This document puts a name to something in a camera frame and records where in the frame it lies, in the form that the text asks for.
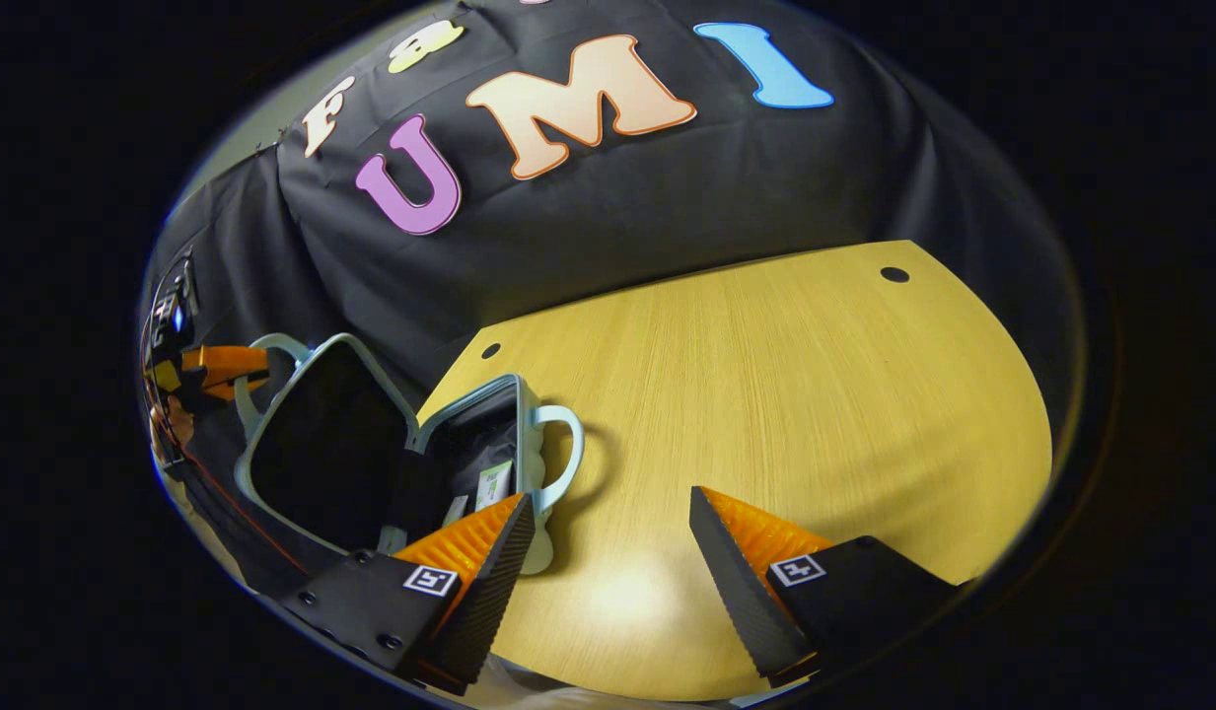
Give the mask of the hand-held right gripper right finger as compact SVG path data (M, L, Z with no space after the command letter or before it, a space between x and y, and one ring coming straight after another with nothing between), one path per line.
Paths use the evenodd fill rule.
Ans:
M689 490L688 524L753 667L775 688L868 664L966 588L876 536L829 542L713 488Z

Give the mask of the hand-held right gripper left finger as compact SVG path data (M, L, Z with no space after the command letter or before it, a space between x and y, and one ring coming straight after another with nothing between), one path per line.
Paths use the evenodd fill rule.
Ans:
M334 655L465 695L490 655L535 534L535 496L514 494L396 554L347 553L275 607Z

